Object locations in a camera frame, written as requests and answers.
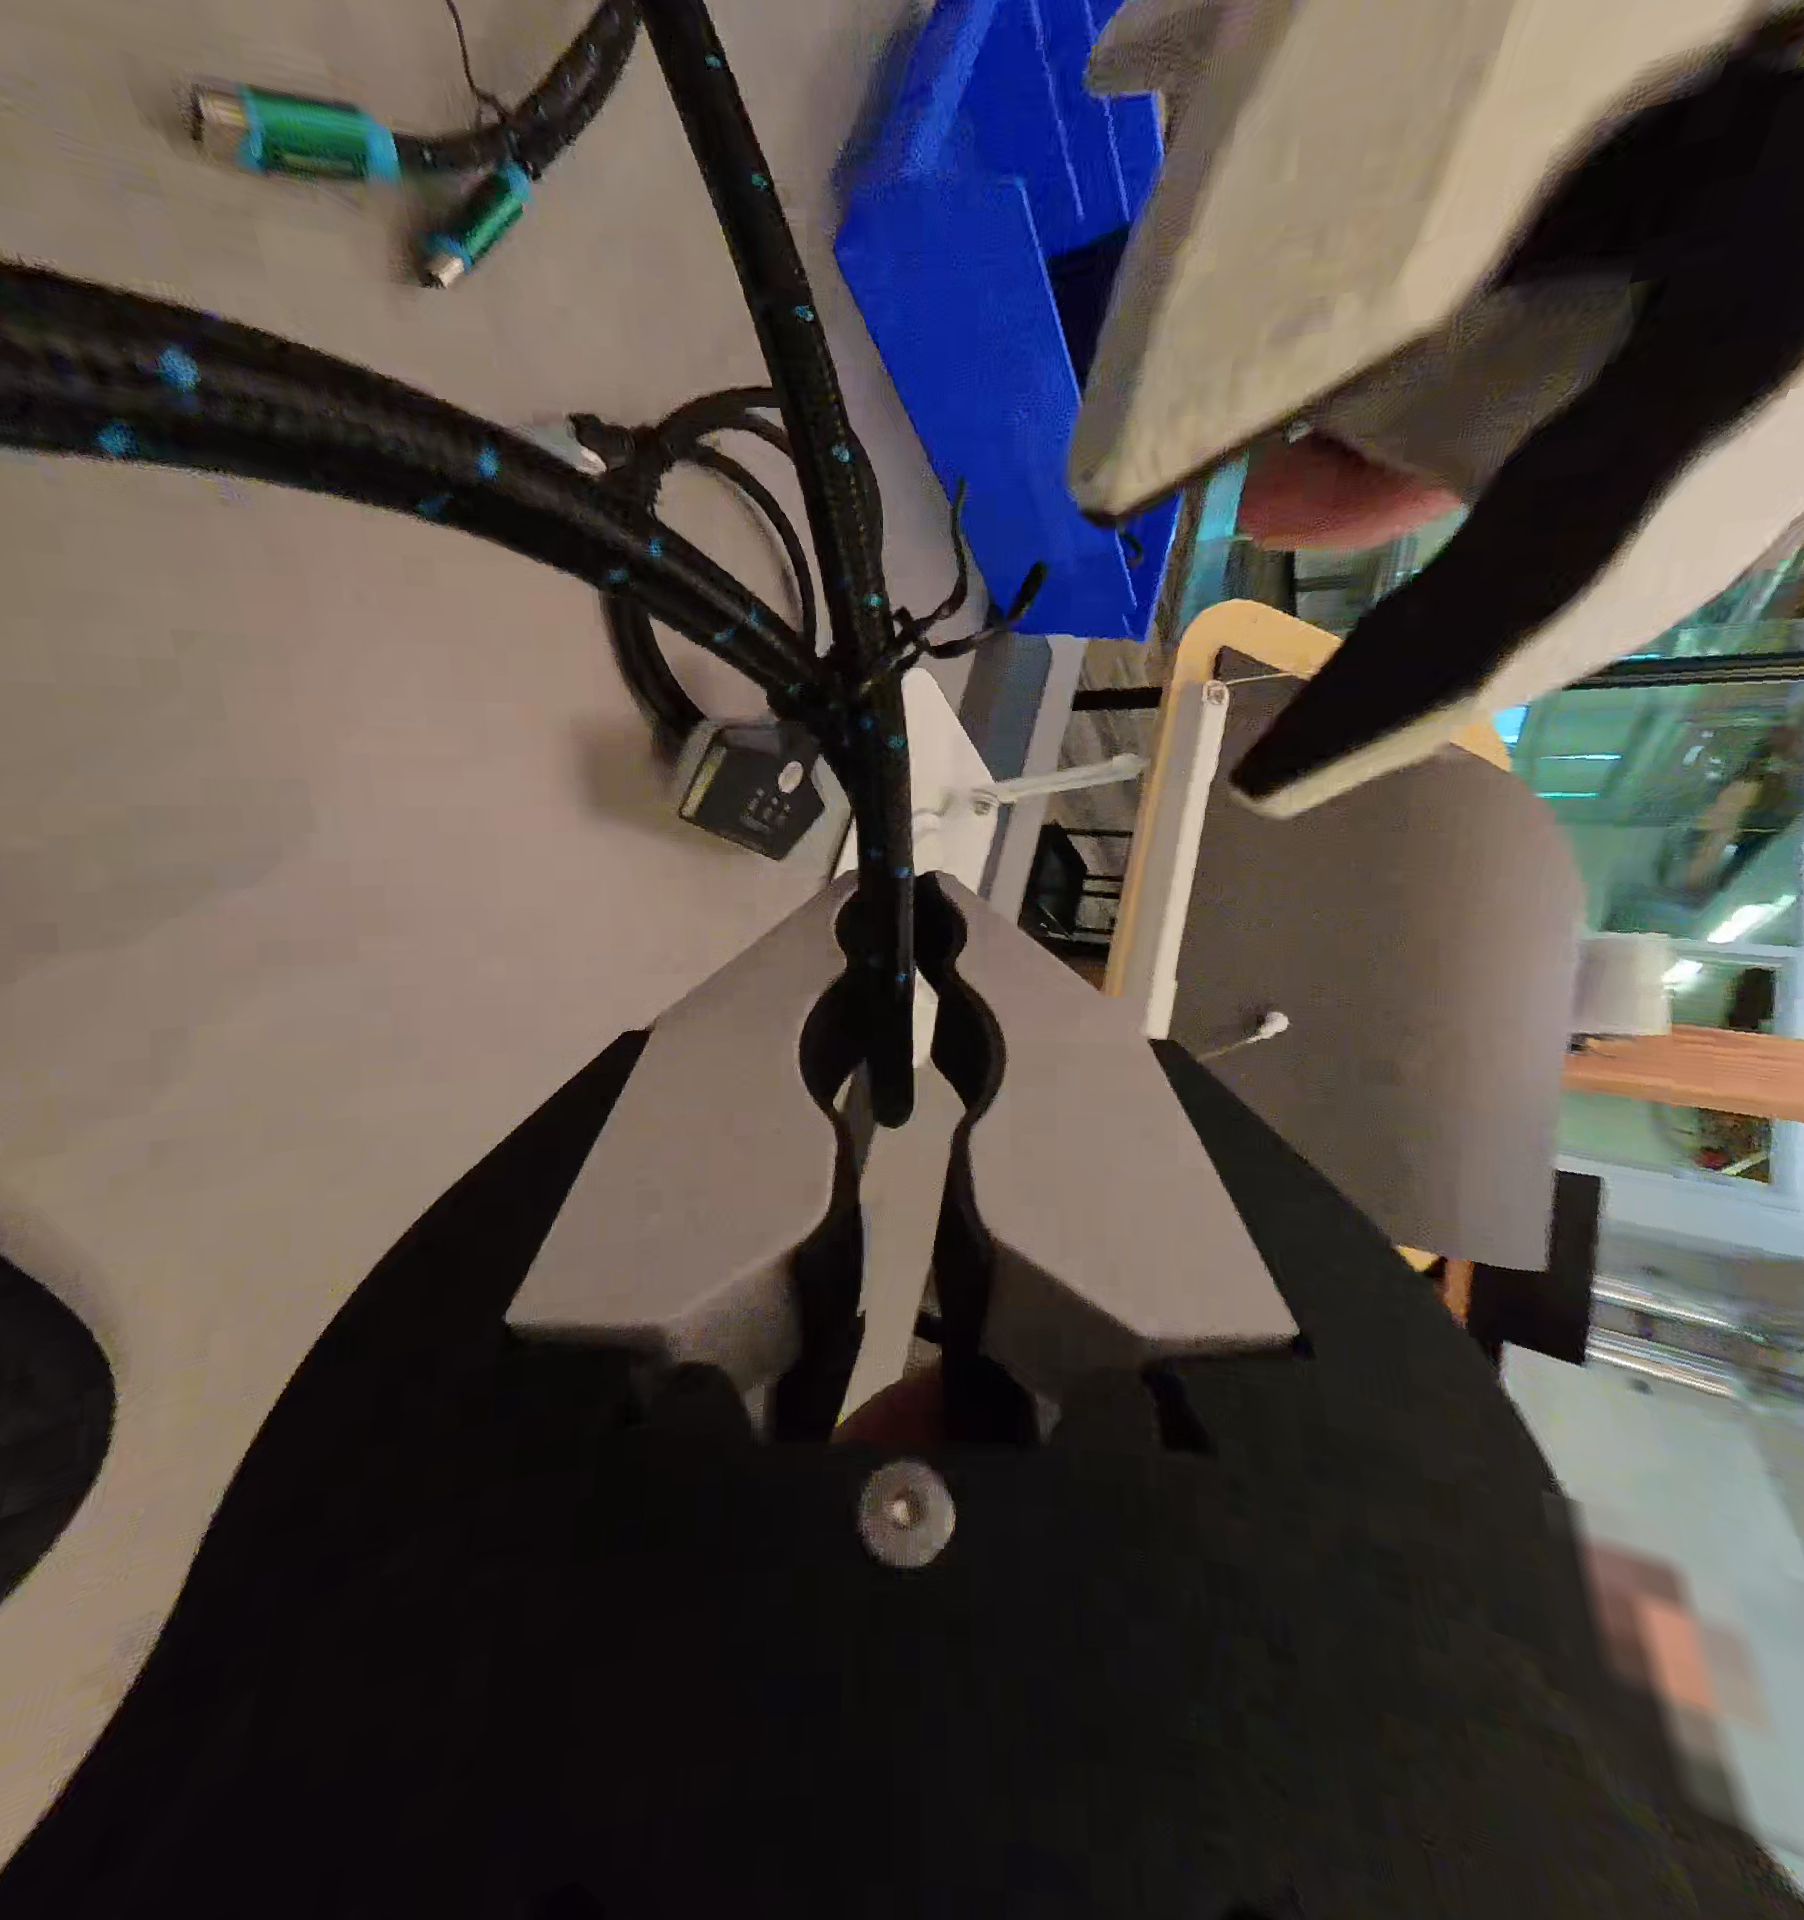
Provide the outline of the person's right hand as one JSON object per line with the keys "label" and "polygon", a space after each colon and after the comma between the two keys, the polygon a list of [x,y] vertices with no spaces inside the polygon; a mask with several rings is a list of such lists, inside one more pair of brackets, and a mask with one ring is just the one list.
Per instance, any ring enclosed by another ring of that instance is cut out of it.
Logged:
{"label": "person's right hand", "polygon": [[884,1453],[937,1453],[943,1441],[943,1379],[939,1368],[907,1373],[848,1413],[836,1428],[840,1446]]}

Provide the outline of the blue plastic bin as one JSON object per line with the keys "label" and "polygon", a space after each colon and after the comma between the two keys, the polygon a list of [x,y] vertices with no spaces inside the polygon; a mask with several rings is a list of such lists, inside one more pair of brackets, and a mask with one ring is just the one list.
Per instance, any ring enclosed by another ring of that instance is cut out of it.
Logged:
{"label": "blue plastic bin", "polygon": [[1091,524],[1066,487],[1113,273],[1161,169],[1146,94],[1086,90],[1115,3],[942,3],[888,56],[840,169],[836,256],[992,601],[1143,641],[1176,508]]}

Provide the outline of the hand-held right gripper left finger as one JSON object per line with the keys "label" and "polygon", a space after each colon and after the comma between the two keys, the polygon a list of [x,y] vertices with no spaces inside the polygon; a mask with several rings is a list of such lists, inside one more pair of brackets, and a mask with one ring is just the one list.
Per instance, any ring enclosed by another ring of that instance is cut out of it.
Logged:
{"label": "hand-held right gripper left finger", "polygon": [[829,884],[640,1036],[504,1312],[515,1334],[720,1369],[774,1438],[834,1431],[867,1327],[855,894]]}

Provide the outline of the white plastic bar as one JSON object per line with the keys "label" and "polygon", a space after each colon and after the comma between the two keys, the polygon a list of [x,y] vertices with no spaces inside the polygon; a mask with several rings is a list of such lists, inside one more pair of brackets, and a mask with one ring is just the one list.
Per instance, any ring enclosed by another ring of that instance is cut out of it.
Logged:
{"label": "white plastic bar", "polygon": [[1136,849],[1139,934],[1134,987],[1140,994],[1143,1034],[1167,1038],[1176,1000],[1178,955],[1192,901],[1203,821],[1220,770],[1231,686],[1220,680],[1187,681],[1167,705],[1163,749],[1151,770],[1153,802],[1149,847]]}

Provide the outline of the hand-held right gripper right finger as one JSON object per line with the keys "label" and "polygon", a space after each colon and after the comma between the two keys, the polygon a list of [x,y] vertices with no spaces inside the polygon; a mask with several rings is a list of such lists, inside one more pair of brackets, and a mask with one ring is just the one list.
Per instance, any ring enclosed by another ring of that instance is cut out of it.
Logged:
{"label": "hand-held right gripper right finger", "polygon": [[1100,1385],[1289,1355],[1295,1315],[1140,1020],[952,878],[914,907],[961,1107],[932,1263],[943,1438],[1032,1445]]}

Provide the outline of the person's left hand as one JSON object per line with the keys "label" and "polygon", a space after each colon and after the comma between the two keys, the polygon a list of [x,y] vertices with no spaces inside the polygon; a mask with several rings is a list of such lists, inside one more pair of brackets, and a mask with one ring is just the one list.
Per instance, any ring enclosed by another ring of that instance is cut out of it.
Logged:
{"label": "person's left hand", "polygon": [[1306,435],[1263,446],[1246,465],[1236,532],[1263,548],[1355,550],[1416,535],[1463,502],[1416,475]]}

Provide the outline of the black mouse pad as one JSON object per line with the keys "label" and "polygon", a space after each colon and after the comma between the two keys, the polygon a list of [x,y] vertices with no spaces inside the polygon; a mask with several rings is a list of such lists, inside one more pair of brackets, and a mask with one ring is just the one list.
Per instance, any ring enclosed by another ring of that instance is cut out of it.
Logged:
{"label": "black mouse pad", "polygon": [[0,1256],[0,1607],[94,1489],[115,1411],[84,1320]]}

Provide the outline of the wooden-edged black board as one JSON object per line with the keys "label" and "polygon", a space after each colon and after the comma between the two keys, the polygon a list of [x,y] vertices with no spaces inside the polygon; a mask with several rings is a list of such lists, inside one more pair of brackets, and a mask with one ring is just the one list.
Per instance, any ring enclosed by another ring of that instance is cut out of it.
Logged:
{"label": "wooden-edged black board", "polygon": [[1337,651],[1246,599],[1199,613],[1160,686],[1106,994],[1140,1016],[1136,849],[1178,683],[1231,686],[1167,1040],[1188,1055],[1265,1011],[1290,1031],[1203,1066],[1384,1235],[1450,1262],[1536,1270],[1584,889],[1549,808],[1484,716],[1438,750],[1295,820],[1228,775]]}

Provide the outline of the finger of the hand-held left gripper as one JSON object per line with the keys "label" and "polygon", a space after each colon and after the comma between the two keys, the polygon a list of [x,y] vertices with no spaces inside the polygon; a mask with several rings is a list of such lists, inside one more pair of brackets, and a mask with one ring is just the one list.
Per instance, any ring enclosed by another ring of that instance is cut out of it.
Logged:
{"label": "finger of the hand-held left gripper", "polygon": [[1759,3],[1118,5],[1086,90],[1161,111],[1068,449],[1094,521],[1178,493],[1442,331],[1544,191]]}
{"label": "finger of the hand-held left gripper", "polygon": [[1555,183],[1495,295],[1618,340],[1236,763],[1290,820],[1627,655],[1804,532],[1804,22],[1766,22]]}

